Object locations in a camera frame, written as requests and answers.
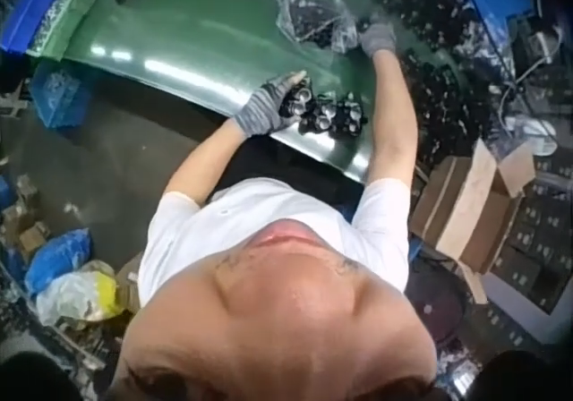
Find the concrete floor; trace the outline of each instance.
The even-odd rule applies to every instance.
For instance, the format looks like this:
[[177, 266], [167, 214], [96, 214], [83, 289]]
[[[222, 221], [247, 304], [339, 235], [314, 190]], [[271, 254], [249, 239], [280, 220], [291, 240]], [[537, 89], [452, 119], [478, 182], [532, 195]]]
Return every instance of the concrete floor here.
[[[52, 230], [89, 227], [93, 257], [119, 269], [144, 248], [169, 176], [223, 120], [180, 98], [108, 76], [80, 128], [48, 130], [33, 111], [20, 120], [3, 119], [2, 128], [10, 176], [30, 175]], [[285, 180], [329, 203], [359, 189], [338, 171], [270, 138], [245, 143], [218, 188], [256, 175]]]

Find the nose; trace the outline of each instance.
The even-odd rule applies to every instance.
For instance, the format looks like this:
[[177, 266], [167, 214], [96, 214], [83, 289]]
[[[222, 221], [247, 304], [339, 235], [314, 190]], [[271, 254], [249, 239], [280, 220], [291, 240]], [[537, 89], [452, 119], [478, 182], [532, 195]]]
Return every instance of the nose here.
[[257, 262], [227, 293], [229, 311], [242, 316], [328, 320], [351, 313], [354, 304], [351, 284], [329, 260], [300, 253]]

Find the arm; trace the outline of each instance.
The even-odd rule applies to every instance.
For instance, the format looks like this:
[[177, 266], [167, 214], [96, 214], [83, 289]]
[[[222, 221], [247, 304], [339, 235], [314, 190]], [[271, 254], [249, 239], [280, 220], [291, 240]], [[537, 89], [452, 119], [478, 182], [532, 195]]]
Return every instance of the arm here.
[[398, 58], [391, 25], [373, 24], [362, 35], [364, 52], [376, 72], [376, 105], [372, 122], [372, 157], [367, 185], [382, 178], [412, 186], [418, 145], [414, 105]]
[[305, 72], [290, 73], [253, 92], [243, 109], [226, 120], [177, 168], [165, 193], [180, 192], [203, 206], [243, 141], [253, 135], [282, 130], [297, 120], [280, 117], [278, 109], [285, 95], [305, 75]]

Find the lips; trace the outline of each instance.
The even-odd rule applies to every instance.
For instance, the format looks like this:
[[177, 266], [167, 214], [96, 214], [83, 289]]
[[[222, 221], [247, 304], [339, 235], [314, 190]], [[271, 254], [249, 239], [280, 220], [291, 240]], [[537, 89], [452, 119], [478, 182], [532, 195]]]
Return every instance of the lips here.
[[292, 219], [281, 219], [259, 231], [249, 240], [247, 247], [261, 247], [288, 241], [324, 246], [324, 241], [307, 225]]

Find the person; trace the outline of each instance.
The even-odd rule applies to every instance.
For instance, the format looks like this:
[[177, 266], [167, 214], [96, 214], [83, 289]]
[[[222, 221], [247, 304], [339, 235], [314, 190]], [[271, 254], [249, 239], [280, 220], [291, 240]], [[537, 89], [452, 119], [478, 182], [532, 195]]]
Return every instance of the person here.
[[278, 109], [305, 73], [265, 83], [165, 189], [109, 399], [411, 399], [431, 385], [435, 347], [403, 294], [415, 111], [391, 25], [373, 24], [361, 45], [376, 104], [352, 225], [267, 178], [207, 202], [241, 143], [293, 122]]

